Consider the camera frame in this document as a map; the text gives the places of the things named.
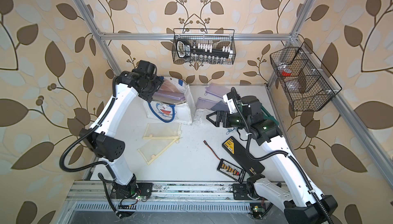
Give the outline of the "blue-grey mesh pouch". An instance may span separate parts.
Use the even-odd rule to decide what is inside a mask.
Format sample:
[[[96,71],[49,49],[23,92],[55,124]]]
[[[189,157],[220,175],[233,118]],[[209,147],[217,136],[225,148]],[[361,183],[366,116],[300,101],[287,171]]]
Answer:
[[[212,111],[229,111],[229,107],[227,103],[220,101],[217,104],[215,104],[210,110]]]

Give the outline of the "pink mesh pouch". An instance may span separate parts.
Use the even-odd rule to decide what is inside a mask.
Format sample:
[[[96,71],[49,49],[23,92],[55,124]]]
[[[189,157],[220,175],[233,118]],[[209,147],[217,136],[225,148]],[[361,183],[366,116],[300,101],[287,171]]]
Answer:
[[[164,83],[161,85],[159,91],[172,92],[172,93],[183,93],[182,85],[179,85],[177,81],[171,79],[165,79]]]

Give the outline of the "yellow mesh pouch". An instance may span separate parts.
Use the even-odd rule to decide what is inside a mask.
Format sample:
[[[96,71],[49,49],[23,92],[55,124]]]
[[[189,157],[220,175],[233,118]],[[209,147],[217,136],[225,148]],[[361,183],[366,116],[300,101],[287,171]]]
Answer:
[[[137,149],[145,160],[147,165],[150,165],[162,153],[168,150],[174,143],[178,142],[178,138],[158,138],[147,141],[143,146]]]
[[[148,123],[143,139],[177,139],[181,135],[180,123]]]

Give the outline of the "purple mesh pouch pile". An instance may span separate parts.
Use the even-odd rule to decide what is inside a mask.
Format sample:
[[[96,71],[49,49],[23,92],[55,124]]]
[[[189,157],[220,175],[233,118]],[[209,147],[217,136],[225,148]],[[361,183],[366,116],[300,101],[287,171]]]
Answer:
[[[185,95],[182,93],[174,93],[170,91],[157,91],[153,95],[154,101],[159,101],[167,104],[181,104],[186,101]]]

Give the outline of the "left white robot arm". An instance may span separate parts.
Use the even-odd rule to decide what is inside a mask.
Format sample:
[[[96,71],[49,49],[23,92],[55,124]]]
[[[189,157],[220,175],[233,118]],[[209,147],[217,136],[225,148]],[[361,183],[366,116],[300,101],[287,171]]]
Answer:
[[[59,166],[65,172],[79,172],[97,165],[105,166],[112,179],[105,179],[102,173],[99,173],[98,177],[103,183],[110,208],[119,218],[129,217],[131,213],[120,211],[115,207],[110,199],[107,185],[111,184],[121,199],[137,199],[141,190],[136,183],[135,174],[130,170],[123,156],[125,143],[115,139],[115,134],[134,98],[140,97],[146,102],[151,102],[153,95],[163,83],[164,79],[158,76],[156,65],[144,60],[139,61],[132,71],[123,71],[119,76],[114,77],[113,93],[103,112],[89,129],[81,130],[79,138],[64,151],[59,160]],[[66,156],[81,141],[85,141],[87,147],[100,160],[86,166],[69,168],[65,165]]]

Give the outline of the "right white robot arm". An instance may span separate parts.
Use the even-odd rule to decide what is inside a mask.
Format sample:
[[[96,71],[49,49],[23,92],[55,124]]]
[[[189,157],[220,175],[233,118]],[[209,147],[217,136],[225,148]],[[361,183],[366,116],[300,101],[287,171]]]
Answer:
[[[333,223],[338,207],[332,195],[325,195],[309,178],[283,136],[279,123],[255,96],[241,97],[234,87],[223,96],[228,111],[215,111],[206,119],[216,127],[243,129],[247,135],[245,155],[253,162],[271,159],[286,183],[285,191],[262,174],[247,181],[251,199],[266,198],[280,209],[290,224]]]

